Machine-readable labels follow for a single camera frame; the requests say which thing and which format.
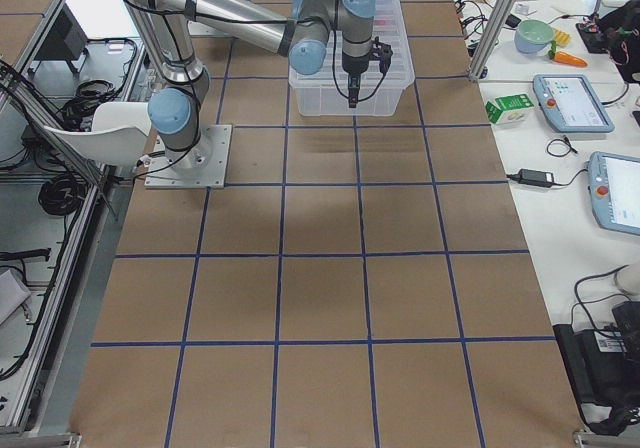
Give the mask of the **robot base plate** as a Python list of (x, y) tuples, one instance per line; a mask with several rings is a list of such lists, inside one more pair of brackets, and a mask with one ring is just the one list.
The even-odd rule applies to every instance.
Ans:
[(200, 128), (200, 140), (184, 158), (182, 153), (165, 147), (157, 136), (155, 151), (162, 156), (153, 157), (145, 176), (148, 189), (222, 189), (225, 186), (232, 126), (204, 125)]

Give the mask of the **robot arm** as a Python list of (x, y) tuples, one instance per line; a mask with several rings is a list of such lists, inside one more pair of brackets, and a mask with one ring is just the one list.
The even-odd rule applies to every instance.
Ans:
[(371, 62), (386, 74), (393, 52), (373, 33), (376, 0), (293, 0), (284, 17), (248, 0), (123, 0), (150, 59), (167, 87), (191, 96), (194, 112), (209, 89), (188, 25), (201, 23), (287, 59), (297, 73), (320, 71), (329, 43), (347, 75), (341, 95), (350, 107), (363, 103), (362, 75)]

